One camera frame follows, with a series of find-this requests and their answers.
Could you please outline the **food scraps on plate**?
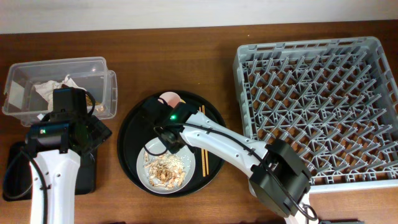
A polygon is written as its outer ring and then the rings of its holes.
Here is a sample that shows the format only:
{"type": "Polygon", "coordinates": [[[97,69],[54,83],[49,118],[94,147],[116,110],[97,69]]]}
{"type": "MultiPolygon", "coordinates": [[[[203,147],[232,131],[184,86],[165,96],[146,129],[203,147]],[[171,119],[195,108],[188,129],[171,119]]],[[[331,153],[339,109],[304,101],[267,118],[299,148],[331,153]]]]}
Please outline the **food scraps on plate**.
{"type": "Polygon", "coordinates": [[[192,168],[187,156],[177,156],[169,152],[161,156],[143,155],[144,175],[152,188],[170,192],[181,188],[192,168]]]}

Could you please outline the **grey plate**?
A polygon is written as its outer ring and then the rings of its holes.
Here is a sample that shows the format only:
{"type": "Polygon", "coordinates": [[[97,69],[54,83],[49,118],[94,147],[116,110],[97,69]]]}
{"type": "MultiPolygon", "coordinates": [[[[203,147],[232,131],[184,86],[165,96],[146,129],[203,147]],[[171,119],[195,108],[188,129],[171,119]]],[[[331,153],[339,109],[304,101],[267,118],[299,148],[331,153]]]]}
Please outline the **grey plate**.
{"type": "Polygon", "coordinates": [[[157,194],[172,194],[183,189],[193,177],[195,168],[195,156],[188,147],[172,154],[159,138],[150,140],[141,149],[136,162],[139,180],[157,194]]]}

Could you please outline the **pink plastic cup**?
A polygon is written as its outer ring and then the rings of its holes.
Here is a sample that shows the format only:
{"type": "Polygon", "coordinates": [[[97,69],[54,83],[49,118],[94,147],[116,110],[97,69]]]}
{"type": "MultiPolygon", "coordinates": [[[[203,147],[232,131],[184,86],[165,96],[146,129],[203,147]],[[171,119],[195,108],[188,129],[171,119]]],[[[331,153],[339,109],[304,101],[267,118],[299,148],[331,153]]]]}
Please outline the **pink plastic cup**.
{"type": "Polygon", "coordinates": [[[176,107],[181,102],[181,97],[172,91],[167,91],[159,96],[161,103],[169,105],[172,108],[176,107]]]}

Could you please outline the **grey plastic dishwasher rack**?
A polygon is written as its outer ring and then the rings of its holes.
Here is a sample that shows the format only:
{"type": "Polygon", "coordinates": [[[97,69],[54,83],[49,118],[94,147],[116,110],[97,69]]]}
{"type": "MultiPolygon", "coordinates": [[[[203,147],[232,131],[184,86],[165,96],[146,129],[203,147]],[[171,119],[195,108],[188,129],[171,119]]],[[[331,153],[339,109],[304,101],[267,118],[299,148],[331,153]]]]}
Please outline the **grey plastic dishwasher rack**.
{"type": "Polygon", "coordinates": [[[397,186],[397,84],[375,37],[238,47],[245,136],[288,142],[313,194],[397,186]]]}

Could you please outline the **wooden chopstick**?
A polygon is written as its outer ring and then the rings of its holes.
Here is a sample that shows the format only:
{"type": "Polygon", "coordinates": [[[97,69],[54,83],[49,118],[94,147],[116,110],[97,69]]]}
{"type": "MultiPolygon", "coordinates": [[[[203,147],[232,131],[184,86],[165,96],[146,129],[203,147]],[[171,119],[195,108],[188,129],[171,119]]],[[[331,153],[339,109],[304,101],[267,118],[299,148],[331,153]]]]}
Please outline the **wooden chopstick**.
{"type": "Polygon", "coordinates": [[[205,162],[206,162],[206,176],[209,175],[209,164],[208,164],[208,151],[205,149],[205,162]]]}
{"type": "MultiPolygon", "coordinates": [[[[204,105],[200,106],[199,111],[204,114],[204,105]]],[[[202,176],[206,177],[206,162],[205,162],[205,150],[201,148],[201,163],[202,163],[202,176]]]]}

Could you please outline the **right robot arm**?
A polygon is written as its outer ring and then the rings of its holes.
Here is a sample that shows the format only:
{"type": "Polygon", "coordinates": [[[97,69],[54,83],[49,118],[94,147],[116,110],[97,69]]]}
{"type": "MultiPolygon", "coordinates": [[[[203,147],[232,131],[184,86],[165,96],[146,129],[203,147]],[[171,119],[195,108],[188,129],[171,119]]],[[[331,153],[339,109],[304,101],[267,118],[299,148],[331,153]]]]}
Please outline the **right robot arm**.
{"type": "Polygon", "coordinates": [[[286,223],[318,223],[310,206],[312,175],[292,147],[281,139],[271,144],[246,138],[212,121],[199,109],[150,98],[141,108],[166,152],[202,148],[229,162],[249,179],[255,197],[286,223]]]}

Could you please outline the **black rectangular tray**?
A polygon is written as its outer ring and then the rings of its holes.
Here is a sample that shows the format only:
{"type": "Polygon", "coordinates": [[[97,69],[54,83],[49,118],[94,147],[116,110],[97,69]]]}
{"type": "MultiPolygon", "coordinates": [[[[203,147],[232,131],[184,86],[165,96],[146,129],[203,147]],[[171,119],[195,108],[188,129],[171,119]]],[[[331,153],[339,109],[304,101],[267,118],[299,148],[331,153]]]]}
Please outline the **black rectangular tray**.
{"type": "MultiPolygon", "coordinates": [[[[7,202],[30,200],[32,198],[32,176],[29,161],[20,154],[25,142],[14,143],[9,150],[7,171],[3,186],[6,192],[2,197],[7,202]]],[[[96,164],[97,152],[81,158],[78,171],[75,194],[84,195],[95,191],[96,188],[96,164]]]]}

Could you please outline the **clear plastic waste bin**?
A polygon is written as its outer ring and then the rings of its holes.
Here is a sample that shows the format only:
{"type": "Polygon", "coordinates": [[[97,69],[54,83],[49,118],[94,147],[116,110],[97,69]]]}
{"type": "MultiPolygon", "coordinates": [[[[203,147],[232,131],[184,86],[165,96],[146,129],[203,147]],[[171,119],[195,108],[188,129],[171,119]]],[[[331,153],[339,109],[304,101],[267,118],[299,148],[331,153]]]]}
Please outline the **clear plastic waste bin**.
{"type": "Polygon", "coordinates": [[[36,90],[37,85],[49,81],[66,84],[72,80],[95,98],[93,114],[99,119],[112,119],[118,106],[116,73],[107,68],[103,57],[68,58],[37,62],[15,63],[9,69],[2,103],[2,112],[30,126],[50,112],[48,96],[36,90]]]}

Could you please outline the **white tissue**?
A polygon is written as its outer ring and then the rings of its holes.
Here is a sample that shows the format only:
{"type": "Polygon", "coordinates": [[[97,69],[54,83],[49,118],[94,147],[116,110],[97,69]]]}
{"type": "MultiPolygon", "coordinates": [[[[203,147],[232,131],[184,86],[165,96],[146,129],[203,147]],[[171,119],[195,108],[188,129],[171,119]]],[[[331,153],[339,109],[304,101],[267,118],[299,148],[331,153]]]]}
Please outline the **white tissue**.
{"type": "Polygon", "coordinates": [[[50,80],[42,84],[34,85],[36,92],[48,103],[47,108],[49,111],[53,110],[53,91],[62,88],[62,86],[84,90],[84,88],[79,87],[69,75],[61,82],[50,80]]]}

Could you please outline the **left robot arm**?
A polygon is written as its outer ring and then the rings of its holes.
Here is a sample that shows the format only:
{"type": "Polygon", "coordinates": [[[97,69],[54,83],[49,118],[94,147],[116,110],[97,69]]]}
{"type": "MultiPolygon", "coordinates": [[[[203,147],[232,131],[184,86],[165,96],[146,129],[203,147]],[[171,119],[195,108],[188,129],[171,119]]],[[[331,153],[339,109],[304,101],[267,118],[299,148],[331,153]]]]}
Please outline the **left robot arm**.
{"type": "Polygon", "coordinates": [[[80,88],[53,91],[53,110],[33,125],[22,154],[32,175],[31,223],[73,223],[81,157],[97,150],[111,130],[87,108],[93,96],[80,88]]]}

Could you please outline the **round black serving tray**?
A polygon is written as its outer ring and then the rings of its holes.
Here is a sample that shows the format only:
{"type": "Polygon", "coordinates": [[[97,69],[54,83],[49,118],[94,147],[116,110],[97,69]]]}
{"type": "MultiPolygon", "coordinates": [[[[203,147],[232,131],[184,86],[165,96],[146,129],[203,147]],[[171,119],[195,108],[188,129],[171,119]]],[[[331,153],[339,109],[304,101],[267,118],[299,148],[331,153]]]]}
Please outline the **round black serving tray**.
{"type": "Polygon", "coordinates": [[[139,116],[143,104],[151,98],[160,96],[161,93],[148,96],[140,101],[124,119],[118,135],[118,158],[124,173],[137,187],[158,197],[184,197],[204,188],[219,173],[224,160],[212,153],[208,153],[209,174],[203,176],[201,152],[196,149],[192,152],[188,148],[181,149],[177,156],[185,163],[185,180],[181,186],[172,190],[162,187],[153,187],[148,180],[147,167],[144,167],[144,146],[152,144],[157,153],[165,150],[164,145],[157,138],[153,129],[145,127],[146,122],[139,116]]]}

